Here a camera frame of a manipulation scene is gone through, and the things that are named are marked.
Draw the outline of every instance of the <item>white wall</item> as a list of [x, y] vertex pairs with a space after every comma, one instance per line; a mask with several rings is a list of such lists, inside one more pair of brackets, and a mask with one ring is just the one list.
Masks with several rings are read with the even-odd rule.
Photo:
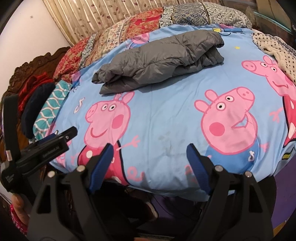
[[16, 67], [69, 46], [42, 0], [24, 0], [0, 35], [0, 96]]

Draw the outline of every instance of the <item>beige curtain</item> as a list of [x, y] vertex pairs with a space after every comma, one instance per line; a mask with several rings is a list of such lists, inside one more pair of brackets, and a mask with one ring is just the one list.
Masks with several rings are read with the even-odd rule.
[[43, 0], [71, 45], [127, 17], [153, 8], [219, 0]]

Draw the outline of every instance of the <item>peppa pig bed sheet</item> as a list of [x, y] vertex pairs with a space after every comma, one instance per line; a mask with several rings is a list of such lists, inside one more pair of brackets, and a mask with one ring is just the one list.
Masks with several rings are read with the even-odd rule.
[[[91, 82], [119, 52], [199, 28], [220, 32], [223, 64], [116, 95], [100, 95], [101, 85]], [[250, 170], [257, 181], [278, 172], [295, 153], [296, 87], [251, 34], [224, 25], [172, 25], [113, 49], [75, 74], [49, 133], [75, 126], [78, 135], [51, 164], [73, 171], [111, 143], [105, 179], [197, 201], [207, 195], [186, 158], [190, 143], [229, 172]]]

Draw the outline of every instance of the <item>teal patterned pillow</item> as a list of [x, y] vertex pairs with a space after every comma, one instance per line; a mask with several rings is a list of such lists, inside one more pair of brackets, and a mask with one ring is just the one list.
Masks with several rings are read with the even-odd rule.
[[72, 88], [72, 84], [63, 80], [57, 83], [56, 88], [46, 100], [33, 126], [36, 140], [43, 139], [57, 116], [59, 109]]

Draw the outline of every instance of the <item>carved wood headboard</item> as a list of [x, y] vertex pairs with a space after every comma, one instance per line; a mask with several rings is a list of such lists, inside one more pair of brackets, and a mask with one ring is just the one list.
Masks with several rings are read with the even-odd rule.
[[[38, 56], [34, 58], [33, 61], [31, 61], [30, 63], [26, 62], [22, 66], [17, 67], [13, 76], [11, 76], [9, 80], [7, 91], [3, 94], [1, 98], [0, 114], [2, 113], [3, 98], [6, 96], [17, 94], [22, 89], [22, 86], [25, 84], [26, 80], [30, 76], [41, 75], [42, 73], [47, 72], [48, 76], [52, 78], [59, 61], [65, 55], [69, 48], [70, 47], [60, 48], [53, 55], [47, 53], [44, 56]], [[21, 132], [20, 120], [18, 120], [17, 135], [20, 149], [25, 148], [28, 145], [28, 139]], [[0, 163], [5, 161], [5, 159], [6, 156], [4, 153], [4, 141], [3, 138], [1, 138]]]

